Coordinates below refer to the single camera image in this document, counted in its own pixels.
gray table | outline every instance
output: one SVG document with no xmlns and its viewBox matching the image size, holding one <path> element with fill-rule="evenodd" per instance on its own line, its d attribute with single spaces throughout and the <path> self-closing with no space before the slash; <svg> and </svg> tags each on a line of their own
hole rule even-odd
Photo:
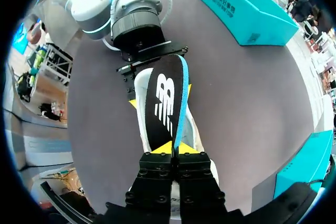
<svg viewBox="0 0 336 224">
<path fill-rule="evenodd" d="M 200 0 L 173 0 L 163 32 L 189 46 L 188 104 L 215 161 L 228 210 L 251 210 L 252 189 L 313 131 L 299 69 L 286 47 L 241 47 Z M 142 155 L 135 109 L 116 68 L 120 53 L 84 38 L 73 63 L 68 108 L 73 160 L 93 208 L 124 205 Z"/>
</svg>

robotic arm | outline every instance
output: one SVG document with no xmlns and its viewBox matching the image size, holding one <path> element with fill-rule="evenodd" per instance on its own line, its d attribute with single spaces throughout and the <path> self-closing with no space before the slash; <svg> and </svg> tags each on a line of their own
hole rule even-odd
<svg viewBox="0 0 336 224">
<path fill-rule="evenodd" d="M 64 7 L 91 39 L 111 33 L 115 47 L 133 54 L 165 42 L 161 24 L 171 12 L 172 0 L 168 3 L 161 21 L 160 0 L 67 0 Z"/>
</svg>

teal cardboard box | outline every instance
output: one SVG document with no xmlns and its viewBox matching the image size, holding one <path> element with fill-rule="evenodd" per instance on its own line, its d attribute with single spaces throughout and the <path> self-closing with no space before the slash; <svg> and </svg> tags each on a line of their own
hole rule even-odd
<svg viewBox="0 0 336 224">
<path fill-rule="evenodd" d="M 298 31 L 296 23 L 272 0 L 202 0 L 241 46 L 284 46 Z"/>
</svg>

shoe insole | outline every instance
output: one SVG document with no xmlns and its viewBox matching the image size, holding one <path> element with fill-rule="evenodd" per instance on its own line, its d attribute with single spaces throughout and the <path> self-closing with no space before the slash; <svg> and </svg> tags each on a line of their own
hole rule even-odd
<svg viewBox="0 0 336 224">
<path fill-rule="evenodd" d="M 145 126 L 152 150 L 182 138 L 188 97 L 188 66 L 179 55 L 162 57 L 151 73 L 145 104 Z"/>
</svg>

black mounting bracket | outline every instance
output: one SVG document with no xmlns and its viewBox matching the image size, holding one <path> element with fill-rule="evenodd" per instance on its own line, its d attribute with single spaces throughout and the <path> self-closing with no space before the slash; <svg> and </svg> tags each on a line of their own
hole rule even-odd
<svg viewBox="0 0 336 224">
<path fill-rule="evenodd" d="M 166 41 L 159 45 L 143 49 L 137 54 L 128 55 L 127 60 L 136 59 L 137 61 L 134 61 L 117 69 L 117 72 L 120 72 L 124 77 L 124 82 L 127 86 L 128 100 L 130 101 L 135 99 L 134 79 L 136 76 L 137 67 L 155 62 L 157 60 L 160 60 L 161 57 L 170 54 L 178 54 L 184 57 L 184 54 L 187 52 L 187 46 L 182 46 L 180 43 L 177 42 Z"/>
</svg>

